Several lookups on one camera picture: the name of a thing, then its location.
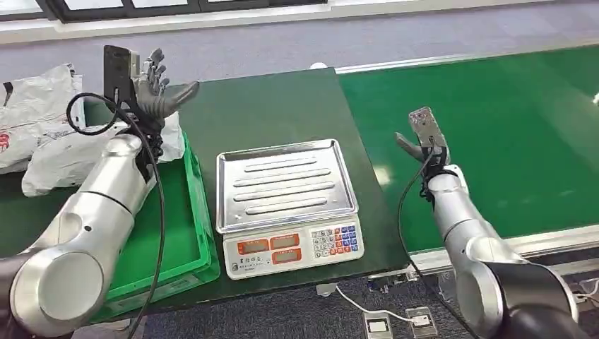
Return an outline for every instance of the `gray robotic hand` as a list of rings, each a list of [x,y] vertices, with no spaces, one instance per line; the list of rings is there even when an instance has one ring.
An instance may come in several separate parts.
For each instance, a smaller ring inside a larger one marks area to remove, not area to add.
[[[153,121],[164,126],[164,119],[175,113],[181,105],[195,97],[200,88],[198,81],[192,81],[173,95],[166,95],[165,90],[169,78],[162,78],[166,66],[160,63],[165,55],[160,48],[154,50],[143,62],[141,72],[134,77],[133,83],[136,92],[137,105],[142,112]]]

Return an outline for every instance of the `black cable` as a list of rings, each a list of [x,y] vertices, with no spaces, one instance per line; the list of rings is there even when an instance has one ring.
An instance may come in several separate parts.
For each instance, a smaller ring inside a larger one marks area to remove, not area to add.
[[[71,118],[71,109],[72,109],[75,101],[77,101],[79,98],[82,98],[82,97],[94,97],[96,99],[102,100],[108,106],[108,108],[114,112],[114,117],[112,118],[112,120],[110,120],[108,125],[106,125],[105,127],[101,128],[97,131],[89,132],[89,131],[81,130],[73,123],[73,119]],[[152,285],[150,285],[150,290],[148,292],[148,298],[146,299],[146,302],[141,307],[141,310],[139,311],[139,314],[135,318],[135,321],[130,326],[130,330],[129,330],[129,334],[127,335],[127,339],[132,339],[133,336],[135,335],[135,331],[139,327],[139,323],[141,322],[141,319],[143,318],[144,314],[146,313],[146,310],[148,309],[148,306],[152,302],[152,297],[154,296],[154,291],[156,291],[156,285],[158,284],[158,277],[160,276],[160,266],[162,265],[162,253],[164,252],[164,249],[165,249],[165,195],[164,195],[164,191],[162,190],[162,181],[160,180],[160,174],[158,173],[158,164],[156,163],[156,160],[154,159],[154,155],[152,153],[152,148],[150,147],[150,143],[148,142],[146,135],[139,129],[139,126],[137,126],[136,122],[132,118],[130,118],[126,114],[126,112],[121,107],[119,107],[119,105],[117,103],[115,103],[101,95],[95,94],[95,93],[83,92],[83,93],[79,93],[79,94],[75,95],[71,99],[71,101],[69,101],[69,104],[66,106],[66,119],[69,122],[69,125],[77,133],[81,133],[86,136],[95,136],[95,135],[98,135],[98,134],[108,131],[108,129],[110,129],[112,127],[112,125],[114,125],[114,123],[116,122],[117,117],[124,120],[127,124],[131,125],[131,127],[133,128],[135,133],[137,133],[137,136],[141,139],[143,148],[146,150],[148,157],[150,158],[150,164],[152,166],[152,170],[154,171],[155,178],[156,178],[156,186],[158,187],[158,195],[160,196],[160,243],[158,245],[158,257],[156,258],[156,269],[154,271],[154,278],[152,279]]]
[[[480,336],[478,336],[474,332],[474,330],[465,322],[465,320],[462,319],[462,317],[458,314],[458,312],[456,312],[453,309],[453,307],[451,307],[450,304],[448,304],[445,300],[443,300],[443,297],[441,297],[438,293],[436,293],[434,291],[434,289],[428,284],[428,282],[425,280],[425,275],[422,274],[422,271],[418,268],[418,266],[416,266],[416,263],[414,262],[414,260],[412,260],[412,257],[410,256],[410,252],[408,252],[408,247],[405,245],[405,242],[403,241],[403,235],[401,234],[401,210],[403,208],[403,203],[405,201],[405,198],[406,198],[406,196],[408,196],[408,192],[412,188],[412,185],[414,184],[414,182],[416,182],[416,180],[422,175],[422,172],[425,170],[425,168],[428,165],[429,161],[431,160],[433,154],[434,154],[434,152],[431,152],[428,155],[428,157],[422,163],[422,166],[419,168],[419,170],[416,172],[416,174],[414,174],[412,179],[410,179],[410,181],[408,181],[408,184],[405,185],[405,188],[403,189],[403,192],[401,193],[401,197],[399,198],[399,204],[397,207],[397,229],[399,232],[399,239],[400,239],[401,247],[403,248],[403,251],[405,252],[406,257],[408,258],[408,263],[410,263],[410,265],[412,265],[412,267],[414,268],[414,270],[416,271],[416,273],[422,280],[422,283],[425,284],[426,290],[430,294],[434,295],[437,298],[439,303],[441,303],[443,305],[443,307],[445,307],[445,309],[457,320],[457,322],[460,323],[460,325],[462,325],[462,327],[464,327],[464,329],[467,330],[467,332],[473,338],[480,339]]]
[[[599,304],[599,299],[597,299],[597,298],[595,298],[595,297],[593,297],[593,296],[590,296],[590,295],[579,295],[579,296],[580,296],[580,297],[583,297],[583,298],[585,298],[585,299],[591,299],[591,300],[593,300],[594,302],[596,302],[597,304]]]

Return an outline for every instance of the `electrical outlet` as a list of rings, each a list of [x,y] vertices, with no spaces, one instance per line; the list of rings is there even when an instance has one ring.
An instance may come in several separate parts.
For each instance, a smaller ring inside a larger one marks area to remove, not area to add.
[[[418,307],[416,309],[406,309],[405,313],[413,322],[410,323],[414,338],[430,338],[437,336],[437,327],[428,307]]]

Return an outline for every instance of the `plastic bag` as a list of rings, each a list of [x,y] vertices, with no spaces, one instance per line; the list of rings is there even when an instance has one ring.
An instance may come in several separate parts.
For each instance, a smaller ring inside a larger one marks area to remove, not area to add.
[[[26,196],[41,196],[54,187],[79,186],[91,172],[108,140],[126,127],[117,122],[108,131],[97,136],[84,136],[71,129],[68,135],[41,145],[31,157],[21,189]],[[88,130],[97,130],[98,126]],[[179,126],[179,113],[165,119],[161,132],[164,154],[158,162],[169,162],[183,157],[185,144]]]
[[[50,69],[41,76],[24,78],[0,86],[0,171],[18,172],[27,167],[35,149],[71,130],[66,124],[66,106],[82,91],[83,79],[74,76],[71,65]],[[83,104],[71,111],[73,120],[85,128]]]

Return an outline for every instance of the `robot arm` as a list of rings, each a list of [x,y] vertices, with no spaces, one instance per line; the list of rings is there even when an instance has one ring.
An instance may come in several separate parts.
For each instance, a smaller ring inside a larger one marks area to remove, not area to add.
[[[589,338],[576,323],[578,309],[567,284],[549,268],[518,255],[470,199],[460,168],[449,165],[449,149],[429,108],[409,115],[420,147],[398,144],[419,161],[423,192],[456,273],[460,310],[483,338]]]
[[[134,79],[132,57],[127,49],[105,47],[105,85],[113,85],[105,97],[130,107],[156,161],[162,155],[164,118],[193,97],[199,84],[163,97],[158,84],[162,52],[146,60],[150,73]],[[65,335],[102,306],[135,215],[156,183],[149,157],[139,135],[131,129],[119,132],[42,235],[21,254],[0,259],[4,338]]]

